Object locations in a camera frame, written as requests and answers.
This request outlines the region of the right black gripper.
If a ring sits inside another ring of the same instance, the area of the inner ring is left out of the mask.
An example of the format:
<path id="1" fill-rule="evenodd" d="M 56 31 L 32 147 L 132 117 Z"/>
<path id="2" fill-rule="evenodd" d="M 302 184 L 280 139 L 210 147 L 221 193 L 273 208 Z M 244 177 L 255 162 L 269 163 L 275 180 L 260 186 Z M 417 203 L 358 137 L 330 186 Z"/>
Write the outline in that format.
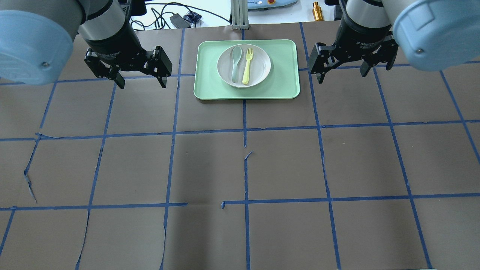
<path id="1" fill-rule="evenodd" d="M 363 59 L 360 74 L 366 77 L 371 68 L 379 63 L 385 63 L 387 71 L 393 68 L 397 54 L 398 43 L 390 32 L 391 24 L 370 28 L 357 24 L 348 15 L 343 15 L 334 44 L 314 44 L 307 60 L 307 68 L 315 75 L 317 82 L 322 84 L 326 74 L 340 66 L 340 63 L 350 63 Z"/>

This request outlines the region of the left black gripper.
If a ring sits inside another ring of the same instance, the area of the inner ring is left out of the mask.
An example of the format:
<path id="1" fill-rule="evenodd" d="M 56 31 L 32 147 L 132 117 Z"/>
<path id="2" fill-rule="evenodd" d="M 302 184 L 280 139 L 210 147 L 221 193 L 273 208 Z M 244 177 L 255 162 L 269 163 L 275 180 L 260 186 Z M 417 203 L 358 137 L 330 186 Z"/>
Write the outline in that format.
<path id="1" fill-rule="evenodd" d="M 84 62 L 97 78 L 107 78 L 120 88 L 125 88 L 122 71 L 141 71 L 155 77 L 162 88 L 167 87 L 167 78 L 172 75 L 173 63 L 161 46 L 152 51 L 142 48 L 140 41 L 128 22 L 113 33 L 106 26 L 81 25 L 79 34 L 89 48 Z"/>

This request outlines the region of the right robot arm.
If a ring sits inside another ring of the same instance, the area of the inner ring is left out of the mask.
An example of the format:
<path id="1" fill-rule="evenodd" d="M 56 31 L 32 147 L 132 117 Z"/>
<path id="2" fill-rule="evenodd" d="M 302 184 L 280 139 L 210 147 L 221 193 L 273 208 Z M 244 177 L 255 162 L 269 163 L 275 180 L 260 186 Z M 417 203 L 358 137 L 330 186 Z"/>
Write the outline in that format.
<path id="1" fill-rule="evenodd" d="M 478 0 L 327 0 L 339 6 L 333 44 L 316 43 L 307 62 L 322 83 L 345 63 L 361 60 L 365 77 L 379 63 L 393 67 L 401 48 L 421 71 L 441 71 L 479 56 Z"/>

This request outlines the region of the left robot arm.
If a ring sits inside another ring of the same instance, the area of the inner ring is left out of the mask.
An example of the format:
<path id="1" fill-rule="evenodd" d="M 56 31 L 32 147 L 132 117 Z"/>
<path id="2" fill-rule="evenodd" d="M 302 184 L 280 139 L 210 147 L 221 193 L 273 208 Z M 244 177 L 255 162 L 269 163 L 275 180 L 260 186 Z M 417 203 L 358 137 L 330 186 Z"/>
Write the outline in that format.
<path id="1" fill-rule="evenodd" d="M 125 87 L 122 71 L 138 71 L 166 87 L 172 63 L 163 48 L 146 51 L 130 18 L 146 13 L 144 0 L 2 0 L 0 74 L 14 82 L 50 84 L 62 73 L 80 35 L 84 62 L 98 78 Z"/>

